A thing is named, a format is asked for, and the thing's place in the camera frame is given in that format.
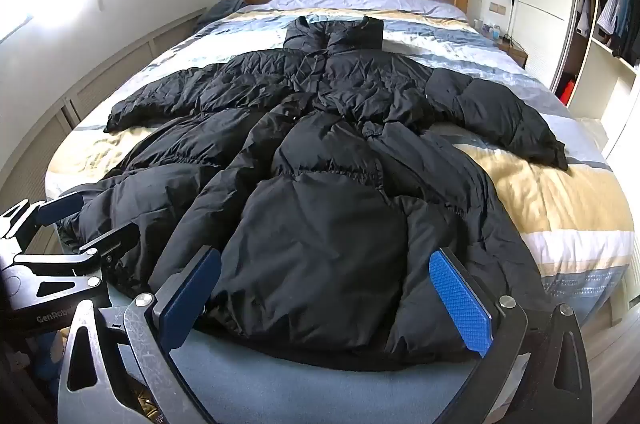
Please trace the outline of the black puffer coat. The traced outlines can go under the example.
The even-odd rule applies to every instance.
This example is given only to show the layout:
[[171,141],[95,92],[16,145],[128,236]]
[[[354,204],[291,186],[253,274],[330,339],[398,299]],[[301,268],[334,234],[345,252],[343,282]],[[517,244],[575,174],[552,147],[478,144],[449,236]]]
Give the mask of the black puffer coat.
[[107,269],[156,292],[203,247],[220,278],[198,324],[284,358],[386,370],[462,353],[428,275],[454,252],[495,296],[546,311],[537,265],[451,123],[565,170],[563,145],[505,86],[386,52],[382,22],[297,18],[274,50],[177,71],[116,104],[111,132],[154,132],[58,225],[77,248],[137,225]]

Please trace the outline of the striped duvet on bed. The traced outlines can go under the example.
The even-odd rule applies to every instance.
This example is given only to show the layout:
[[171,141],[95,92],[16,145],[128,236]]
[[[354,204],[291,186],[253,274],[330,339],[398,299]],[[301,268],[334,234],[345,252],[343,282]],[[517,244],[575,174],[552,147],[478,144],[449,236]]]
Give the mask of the striped duvet on bed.
[[[439,0],[271,0],[212,22],[160,54],[93,109],[50,161],[49,198],[80,192],[114,169],[154,132],[141,124],[111,132],[113,107],[177,71],[222,65],[283,45],[297,18],[382,22],[383,50],[423,66],[495,82],[544,119],[563,145],[567,167],[534,164],[451,123],[434,125],[495,186],[537,265],[551,306],[588,320],[623,276],[634,253],[634,222],[614,173],[582,125],[539,81]],[[419,423],[439,412],[474,366],[462,353],[386,370],[340,369],[284,358],[198,325],[176,363],[216,420],[228,423]]]

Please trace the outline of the dark cloth beside bed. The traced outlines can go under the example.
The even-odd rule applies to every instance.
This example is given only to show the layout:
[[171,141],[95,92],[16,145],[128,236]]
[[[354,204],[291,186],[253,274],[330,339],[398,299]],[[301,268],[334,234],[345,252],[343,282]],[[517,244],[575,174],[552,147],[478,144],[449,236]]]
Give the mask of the dark cloth beside bed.
[[221,20],[243,7],[247,6],[244,0],[220,0],[205,13],[201,14],[194,26],[194,32],[198,32],[212,22]]

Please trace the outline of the red item in wardrobe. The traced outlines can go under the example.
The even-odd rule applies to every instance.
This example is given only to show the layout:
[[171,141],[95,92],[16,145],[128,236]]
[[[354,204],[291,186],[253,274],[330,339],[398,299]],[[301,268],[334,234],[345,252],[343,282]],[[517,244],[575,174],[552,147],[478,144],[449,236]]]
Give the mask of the red item in wardrobe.
[[561,103],[563,105],[568,105],[570,97],[572,97],[573,95],[575,84],[576,78],[573,76],[573,74],[562,74],[562,77],[558,84],[558,88],[555,91],[555,95],[561,100]]

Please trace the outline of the wooden nightstand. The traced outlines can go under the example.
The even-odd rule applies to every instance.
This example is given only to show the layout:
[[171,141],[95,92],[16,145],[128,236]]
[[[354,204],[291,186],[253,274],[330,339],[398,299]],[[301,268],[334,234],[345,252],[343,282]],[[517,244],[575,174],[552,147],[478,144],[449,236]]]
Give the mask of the wooden nightstand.
[[501,38],[497,42],[497,45],[500,50],[508,54],[514,60],[514,62],[518,64],[518,66],[520,66],[521,68],[526,67],[528,54],[520,44],[512,41],[511,39],[506,40]]

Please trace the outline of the items on nightstand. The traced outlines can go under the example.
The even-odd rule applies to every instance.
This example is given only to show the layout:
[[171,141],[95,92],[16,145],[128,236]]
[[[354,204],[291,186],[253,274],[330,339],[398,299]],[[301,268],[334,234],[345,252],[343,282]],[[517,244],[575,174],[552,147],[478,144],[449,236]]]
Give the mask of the items on nightstand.
[[503,28],[498,25],[491,24],[480,18],[473,19],[474,29],[485,38],[495,42],[496,44],[511,44],[512,39]]

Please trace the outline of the white wardrobe with shelves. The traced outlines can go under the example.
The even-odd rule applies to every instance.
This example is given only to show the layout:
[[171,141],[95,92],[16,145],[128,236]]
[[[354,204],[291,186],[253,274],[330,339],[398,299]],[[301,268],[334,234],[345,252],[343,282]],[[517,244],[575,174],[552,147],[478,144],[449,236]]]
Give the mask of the white wardrobe with shelves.
[[528,54],[526,71],[555,97],[562,74],[573,74],[574,92],[564,106],[611,157],[638,94],[639,68],[614,57],[595,38],[576,33],[577,1],[514,0],[509,33]]

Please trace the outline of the wall radiator cover panels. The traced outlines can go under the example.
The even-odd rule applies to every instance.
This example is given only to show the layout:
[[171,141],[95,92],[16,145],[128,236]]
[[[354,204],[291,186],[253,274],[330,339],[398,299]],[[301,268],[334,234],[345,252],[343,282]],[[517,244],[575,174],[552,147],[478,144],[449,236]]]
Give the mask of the wall radiator cover panels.
[[21,193],[32,198],[44,192],[44,174],[65,137],[134,73],[164,51],[186,40],[204,10],[174,19],[108,57],[58,97],[32,125],[1,166],[1,205]]

